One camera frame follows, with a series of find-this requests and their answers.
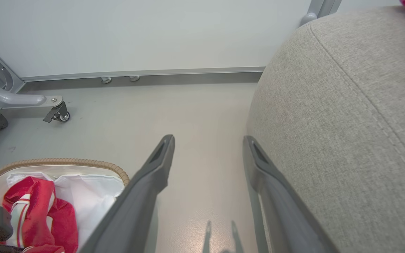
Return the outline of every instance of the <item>white wall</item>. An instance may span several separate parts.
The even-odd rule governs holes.
[[[0,0],[20,76],[265,66],[310,0]]]

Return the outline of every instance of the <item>white cloth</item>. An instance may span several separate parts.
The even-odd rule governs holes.
[[[105,175],[62,175],[53,180],[45,173],[13,173],[7,184],[12,187],[28,176],[54,181],[56,197],[73,205],[79,231],[78,251],[124,190],[120,178]]]

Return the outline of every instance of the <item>stitched seam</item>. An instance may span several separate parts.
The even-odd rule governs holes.
[[[360,78],[359,77],[357,77],[357,75],[355,75],[355,74],[352,74],[355,78],[357,78],[357,80],[360,80]],[[390,118],[390,120],[392,120],[393,122],[394,122],[394,124],[395,124],[395,126],[396,126],[396,128],[399,128],[399,131],[400,131],[400,133],[401,133],[401,135],[405,138],[405,132],[404,132],[404,130],[401,128],[401,126],[398,124],[398,122],[395,120],[395,118],[394,117],[392,117],[392,115],[391,114],[389,114],[388,115],[389,116],[389,118]],[[396,133],[396,131],[395,131],[395,129],[394,128],[392,128],[392,126],[388,123],[388,121],[384,118],[384,121],[385,122],[387,122],[387,124],[389,125],[389,128],[390,129],[392,129],[392,131],[393,131],[393,133],[395,134],[395,136],[399,139],[399,141],[401,142],[401,144],[404,146],[404,148],[405,148],[405,143],[403,142],[403,141],[401,141],[401,137]]]
[[[365,99],[367,99],[367,101],[371,104],[371,106],[373,106],[373,108],[376,110],[376,112],[384,119],[384,121],[387,123],[387,125],[389,126],[390,130],[393,132],[393,134],[395,135],[395,137],[398,139],[398,141],[400,141],[400,143],[402,143],[403,148],[405,149],[405,146],[403,144],[403,142],[400,140],[400,138],[398,137],[398,135],[395,133],[395,131],[392,129],[392,127],[389,125],[389,123],[385,120],[384,116],[381,114],[381,112],[379,112],[379,110],[377,109],[377,107],[370,101],[370,99],[365,95],[365,93],[360,89],[360,87],[357,85],[357,83],[354,82],[354,80],[352,80],[352,78],[346,73],[346,71],[342,68],[342,66],[340,66],[340,64],[333,58],[333,56],[328,52],[328,50],[323,46],[323,44],[321,44],[320,40],[317,38],[317,36],[315,35],[315,33],[312,30],[312,24],[309,24],[309,29],[310,32],[312,33],[313,37],[316,39],[316,41],[318,42],[318,44],[323,48],[323,50],[326,52],[326,54],[332,59],[332,61],[343,71],[343,73],[349,78],[349,80],[354,83],[358,90],[362,93],[362,95],[365,97]],[[360,98],[360,96],[358,95],[358,93],[356,91],[353,90],[353,88],[351,88],[351,85],[348,83],[348,81],[342,77],[342,75],[340,75],[340,77],[344,80],[344,82],[347,84],[348,88],[355,94],[355,96],[359,99],[360,103],[365,107],[365,109],[368,111],[368,113],[371,115],[371,117],[374,119],[374,121],[376,121],[376,124],[379,126],[379,128],[382,130],[382,132],[384,133],[384,135],[387,137],[387,139],[389,140],[389,142],[392,144],[393,148],[395,149],[395,151],[399,154],[399,157],[401,158],[401,160],[403,161],[403,163],[405,164],[405,158],[403,157],[402,153],[399,151],[399,149],[397,148],[396,144],[392,141],[392,139],[390,138],[389,134],[387,134],[387,132],[384,130],[384,127],[381,125],[381,123],[378,121],[378,119],[376,119],[376,117],[373,115],[373,113],[371,112],[370,108],[366,105],[365,102],[363,102],[363,100]]]

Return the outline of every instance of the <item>gray fabric upholstery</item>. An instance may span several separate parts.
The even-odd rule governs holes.
[[[300,27],[265,69],[247,131],[341,252],[405,252],[405,8]]]

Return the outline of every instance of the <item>red and white fabric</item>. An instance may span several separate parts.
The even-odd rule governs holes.
[[[43,172],[12,173],[7,177],[8,187],[32,176],[54,182],[56,197],[69,202],[76,213],[80,250],[124,190],[121,178],[101,174],[65,174],[53,180]]]
[[[27,177],[4,195],[13,235],[5,243],[29,253],[75,253],[78,230],[73,206],[56,198],[54,183]]]

